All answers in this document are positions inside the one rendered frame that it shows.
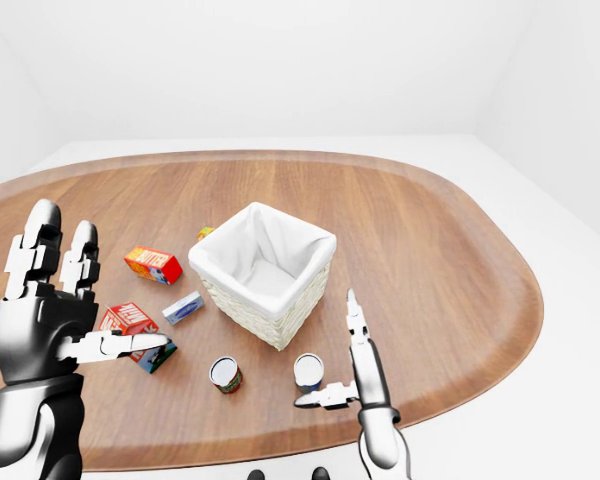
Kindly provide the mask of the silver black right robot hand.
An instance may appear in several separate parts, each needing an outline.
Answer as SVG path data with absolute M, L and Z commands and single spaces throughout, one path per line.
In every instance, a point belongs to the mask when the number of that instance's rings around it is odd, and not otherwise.
M 297 408 L 337 409 L 347 407 L 355 400 L 361 403 L 363 409 L 391 406 L 380 356 L 352 288 L 347 291 L 346 303 L 346 324 L 351 340 L 349 352 L 354 379 L 348 385 L 331 383 L 321 390 L 301 395 L 294 401 Z

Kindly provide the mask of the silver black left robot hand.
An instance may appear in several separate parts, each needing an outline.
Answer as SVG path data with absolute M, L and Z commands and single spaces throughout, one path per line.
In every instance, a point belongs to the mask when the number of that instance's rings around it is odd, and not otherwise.
M 48 199 L 37 201 L 23 234 L 12 241 L 5 266 L 9 278 L 0 300 L 0 372 L 7 385 L 68 375 L 80 364 L 170 342 L 161 333 L 95 330 L 97 229 L 83 220 L 67 252 L 61 252 L 61 242 L 60 208 Z

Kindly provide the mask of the white woven basket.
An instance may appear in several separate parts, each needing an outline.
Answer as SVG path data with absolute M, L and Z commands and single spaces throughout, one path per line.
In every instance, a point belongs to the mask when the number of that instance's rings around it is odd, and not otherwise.
M 188 253 L 215 305 L 282 351 L 322 298 L 336 236 L 253 202 Z

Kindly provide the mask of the red green soup tin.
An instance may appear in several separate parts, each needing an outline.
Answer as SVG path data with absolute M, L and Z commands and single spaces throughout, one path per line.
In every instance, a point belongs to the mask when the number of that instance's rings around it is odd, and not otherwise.
M 209 379 L 223 394 L 232 394 L 240 388 L 243 374 L 233 357 L 223 356 L 211 365 Z

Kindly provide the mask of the blue white tin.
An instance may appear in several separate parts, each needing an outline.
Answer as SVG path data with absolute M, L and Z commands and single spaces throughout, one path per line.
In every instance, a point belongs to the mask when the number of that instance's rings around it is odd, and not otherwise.
M 320 388 L 324 376 L 324 365 L 314 353 L 303 353 L 295 361 L 293 367 L 294 380 L 303 394 Z

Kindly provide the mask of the red milk carton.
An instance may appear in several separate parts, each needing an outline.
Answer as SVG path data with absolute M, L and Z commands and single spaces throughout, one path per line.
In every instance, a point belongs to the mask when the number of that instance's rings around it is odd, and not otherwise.
M 108 307 L 97 329 L 120 330 L 123 335 L 160 333 L 158 325 L 133 302 Z M 145 371 L 153 374 L 176 350 L 175 343 L 169 341 L 160 347 L 133 352 L 130 357 Z

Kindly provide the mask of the red butter box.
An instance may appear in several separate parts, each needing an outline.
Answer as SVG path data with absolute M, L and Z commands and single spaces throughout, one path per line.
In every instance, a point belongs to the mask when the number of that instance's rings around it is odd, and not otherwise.
M 146 246 L 135 246 L 124 261 L 138 276 L 166 285 L 174 284 L 183 273 L 173 254 Z

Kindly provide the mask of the small white blue box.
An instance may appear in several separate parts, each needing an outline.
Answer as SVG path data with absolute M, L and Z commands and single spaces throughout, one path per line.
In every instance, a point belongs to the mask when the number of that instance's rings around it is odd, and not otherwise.
M 198 291 L 194 291 L 162 310 L 165 319 L 171 325 L 198 311 L 204 306 L 204 300 Z

